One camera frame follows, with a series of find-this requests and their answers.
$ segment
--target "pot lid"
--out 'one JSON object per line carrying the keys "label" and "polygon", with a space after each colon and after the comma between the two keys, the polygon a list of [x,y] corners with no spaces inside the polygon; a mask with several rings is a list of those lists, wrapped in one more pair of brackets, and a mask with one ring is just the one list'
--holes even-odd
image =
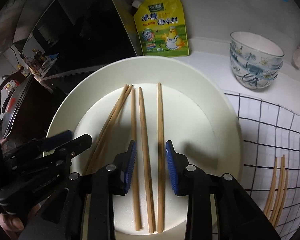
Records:
{"label": "pot lid", "polygon": [[33,79],[34,76],[31,74],[26,78],[26,80],[18,85],[16,90],[13,92],[2,119],[3,138],[7,138],[11,133],[15,117],[20,109],[23,99],[26,96],[30,84],[33,82]]}

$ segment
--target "black cable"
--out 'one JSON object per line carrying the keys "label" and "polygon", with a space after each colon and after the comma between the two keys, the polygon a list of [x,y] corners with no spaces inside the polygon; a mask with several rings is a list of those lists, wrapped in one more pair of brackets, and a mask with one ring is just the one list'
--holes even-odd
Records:
{"label": "black cable", "polygon": [[16,54],[16,52],[14,51],[14,49],[13,49],[13,48],[11,48],[11,47],[10,47],[10,49],[12,49],[12,51],[14,52],[14,55],[16,56],[16,60],[18,61],[18,65],[20,65],[20,63],[19,63],[19,60],[18,60],[18,58],[17,58],[17,54]]}

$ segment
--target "metal screw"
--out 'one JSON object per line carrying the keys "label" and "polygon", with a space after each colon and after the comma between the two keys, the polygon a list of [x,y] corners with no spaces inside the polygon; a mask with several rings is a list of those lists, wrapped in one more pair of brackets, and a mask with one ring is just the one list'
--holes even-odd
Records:
{"label": "metal screw", "polygon": [[58,160],[58,161],[56,161],[56,166],[59,166],[59,165],[61,165],[62,163],[63,163],[62,160]]}
{"label": "metal screw", "polygon": [[109,164],[106,166],[107,171],[114,171],[116,169],[116,166],[114,164]]}
{"label": "metal screw", "polygon": [[75,179],[79,178],[79,176],[80,176],[79,173],[73,172],[73,173],[71,173],[71,174],[69,175],[69,179],[75,180]]}
{"label": "metal screw", "polygon": [[188,171],[195,171],[195,166],[194,165],[188,165],[188,166],[186,166],[186,169]]}
{"label": "metal screw", "polygon": [[223,175],[223,178],[224,178],[225,180],[232,180],[232,179],[233,179],[232,175],[229,174],[229,173],[224,174],[224,175]]}

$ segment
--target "cartoon chicken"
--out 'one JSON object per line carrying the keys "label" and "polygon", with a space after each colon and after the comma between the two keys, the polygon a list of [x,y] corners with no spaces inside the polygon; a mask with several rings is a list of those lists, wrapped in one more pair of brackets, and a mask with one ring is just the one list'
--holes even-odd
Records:
{"label": "cartoon chicken", "polygon": [[170,26],[169,34],[165,33],[161,38],[164,39],[167,49],[180,49],[185,45],[178,35],[175,26]]}

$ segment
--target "white plate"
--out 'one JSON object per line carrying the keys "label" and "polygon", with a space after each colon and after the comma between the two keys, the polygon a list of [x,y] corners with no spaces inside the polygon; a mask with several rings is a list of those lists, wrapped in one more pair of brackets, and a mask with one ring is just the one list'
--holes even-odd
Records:
{"label": "white plate", "polygon": [[[151,162],[154,210],[157,222],[157,82],[162,83],[164,138],[176,152],[207,173],[229,172],[238,178],[241,167],[241,137],[237,117],[224,96],[206,77],[190,66],[164,57],[135,57],[112,63],[83,80],[65,99],[50,125],[48,136],[63,130],[75,137],[88,133],[96,139],[124,84],[143,89]],[[141,150],[138,89],[136,92],[139,194],[143,229],[134,230],[132,190],[114,196],[117,239],[148,235],[143,160]],[[112,133],[104,164],[126,151],[130,137],[130,97]],[[71,171],[82,173],[90,151],[72,159]],[[142,238],[184,239],[187,197],[176,197],[166,177],[165,232]]]}

